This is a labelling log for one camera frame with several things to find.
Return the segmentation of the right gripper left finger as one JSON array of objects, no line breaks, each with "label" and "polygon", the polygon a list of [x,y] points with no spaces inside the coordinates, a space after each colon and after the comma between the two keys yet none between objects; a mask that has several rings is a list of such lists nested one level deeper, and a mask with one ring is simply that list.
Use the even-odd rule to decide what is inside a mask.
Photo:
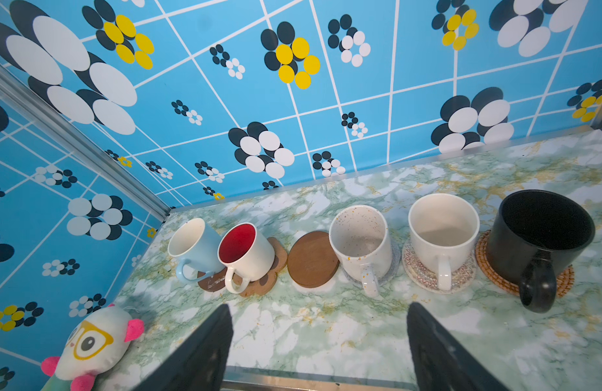
[{"label": "right gripper left finger", "polygon": [[233,335],[229,306],[223,304],[136,389],[221,389]]}]

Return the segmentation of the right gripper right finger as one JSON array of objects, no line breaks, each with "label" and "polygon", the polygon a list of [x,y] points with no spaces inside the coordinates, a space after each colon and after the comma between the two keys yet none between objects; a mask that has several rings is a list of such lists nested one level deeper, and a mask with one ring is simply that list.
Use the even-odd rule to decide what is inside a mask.
[{"label": "right gripper right finger", "polygon": [[418,389],[506,390],[427,309],[408,308],[407,331]]}]

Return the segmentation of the dark brown round coaster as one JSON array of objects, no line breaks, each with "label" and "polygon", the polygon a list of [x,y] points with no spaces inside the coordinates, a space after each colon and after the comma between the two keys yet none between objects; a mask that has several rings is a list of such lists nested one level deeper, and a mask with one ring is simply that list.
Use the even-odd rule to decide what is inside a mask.
[{"label": "dark brown round coaster", "polygon": [[198,286],[204,291],[215,293],[225,288],[226,268],[221,272],[214,274],[212,277],[200,280]]}]

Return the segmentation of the multicolour woven round coaster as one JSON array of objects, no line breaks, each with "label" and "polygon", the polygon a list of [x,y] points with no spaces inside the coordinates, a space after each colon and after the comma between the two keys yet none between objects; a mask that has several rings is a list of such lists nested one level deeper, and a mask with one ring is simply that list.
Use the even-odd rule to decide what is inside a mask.
[{"label": "multicolour woven round coaster", "polygon": [[415,255],[412,244],[407,241],[402,249],[401,261],[405,272],[416,285],[429,292],[449,295],[468,288],[476,277],[475,254],[471,253],[466,262],[452,273],[452,285],[449,290],[438,288],[436,273],[427,269]]}]

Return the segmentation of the cork paw print coaster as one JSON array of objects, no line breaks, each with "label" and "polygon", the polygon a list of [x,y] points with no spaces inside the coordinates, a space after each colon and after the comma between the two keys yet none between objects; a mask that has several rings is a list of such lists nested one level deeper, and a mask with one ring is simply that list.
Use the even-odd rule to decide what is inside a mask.
[{"label": "cork paw print coaster", "polygon": [[269,272],[260,280],[250,282],[247,288],[240,294],[241,297],[264,296],[270,292],[276,281],[278,273],[281,272],[287,264],[288,252],[275,237],[268,237],[268,242],[273,246],[275,259]]}]

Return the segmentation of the grey woven round coaster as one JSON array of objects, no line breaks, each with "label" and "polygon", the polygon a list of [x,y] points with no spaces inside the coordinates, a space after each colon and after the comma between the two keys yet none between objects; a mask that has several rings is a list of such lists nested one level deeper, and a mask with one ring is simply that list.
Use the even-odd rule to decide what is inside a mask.
[{"label": "grey woven round coaster", "polygon": [[[378,279],[379,287],[382,287],[386,283],[390,282],[396,276],[401,263],[400,259],[401,250],[397,243],[392,243],[392,263],[388,272],[383,277]],[[347,278],[347,280],[351,282],[354,286],[356,286],[357,288],[362,288],[362,283],[353,279],[353,277],[351,277],[351,275],[349,275],[348,272],[346,272],[346,270],[343,270],[343,274]]]}]

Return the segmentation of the light blue mug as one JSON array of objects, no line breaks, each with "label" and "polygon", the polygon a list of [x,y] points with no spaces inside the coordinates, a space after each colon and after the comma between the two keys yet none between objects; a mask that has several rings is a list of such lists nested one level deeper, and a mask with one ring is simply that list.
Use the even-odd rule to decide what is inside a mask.
[{"label": "light blue mug", "polygon": [[[224,270],[218,257],[221,236],[202,218],[193,218],[181,226],[169,241],[167,252],[179,261],[176,268],[178,280],[186,284],[197,284]],[[189,279],[184,268],[189,266],[204,273],[202,277]]]}]

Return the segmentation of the red interior mug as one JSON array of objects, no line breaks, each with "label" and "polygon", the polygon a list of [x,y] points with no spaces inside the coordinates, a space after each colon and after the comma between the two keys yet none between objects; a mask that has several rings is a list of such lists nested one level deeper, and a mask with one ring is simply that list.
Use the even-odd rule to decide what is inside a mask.
[{"label": "red interior mug", "polygon": [[267,275],[275,260],[273,246],[252,223],[240,223],[229,230],[217,254],[227,268],[225,286],[234,294],[243,293],[250,282]]}]

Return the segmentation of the white mug back row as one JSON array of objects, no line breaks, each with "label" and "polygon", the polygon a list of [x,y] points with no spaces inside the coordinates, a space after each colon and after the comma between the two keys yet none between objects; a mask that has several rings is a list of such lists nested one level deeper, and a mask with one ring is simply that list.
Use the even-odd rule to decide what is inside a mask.
[{"label": "white mug back row", "polygon": [[410,241],[418,260],[437,277],[437,288],[452,288],[452,273],[462,267],[475,247],[480,217],[459,196],[425,195],[408,212]]}]

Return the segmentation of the rattan round coaster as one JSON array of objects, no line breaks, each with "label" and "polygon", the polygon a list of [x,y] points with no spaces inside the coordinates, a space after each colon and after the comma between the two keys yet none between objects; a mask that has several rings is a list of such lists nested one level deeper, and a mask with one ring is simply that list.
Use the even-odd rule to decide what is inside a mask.
[{"label": "rattan round coaster", "polygon": [[[519,286],[517,284],[511,283],[508,280],[503,279],[498,273],[493,270],[490,263],[488,262],[486,256],[486,249],[488,245],[488,236],[490,231],[485,231],[480,235],[477,239],[475,245],[475,260],[482,270],[483,274],[498,288],[504,290],[505,292],[514,295],[516,297],[519,296]],[[557,298],[564,297],[566,294],[570,292],[573,285],[575,283],[575,272],[573,266],[570,266],[564,270],[557,277]]]}]

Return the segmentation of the brown wooden round coaster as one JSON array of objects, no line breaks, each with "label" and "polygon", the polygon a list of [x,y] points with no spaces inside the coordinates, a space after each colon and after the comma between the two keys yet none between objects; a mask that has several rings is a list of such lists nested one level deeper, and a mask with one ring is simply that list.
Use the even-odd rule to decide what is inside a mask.
[{"label": "brown wooden round coaster", "polygon": [[327,283],[338,265],[327,231],[312,231],[299,238],[287,259],[292,280],[304,288],[318,288]]}]

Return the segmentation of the black mug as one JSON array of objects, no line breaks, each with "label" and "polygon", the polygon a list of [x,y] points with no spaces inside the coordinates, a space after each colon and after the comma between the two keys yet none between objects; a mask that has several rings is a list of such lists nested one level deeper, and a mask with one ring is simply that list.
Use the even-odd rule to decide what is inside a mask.
[{"label": "black mug", "polygon": [[594,236],[593,219],[574,200],[544,190],[522,190],[501,202],[486,257],[500,277],[519,287],[526,309],[545,313],[555,301],[557,277]]}]

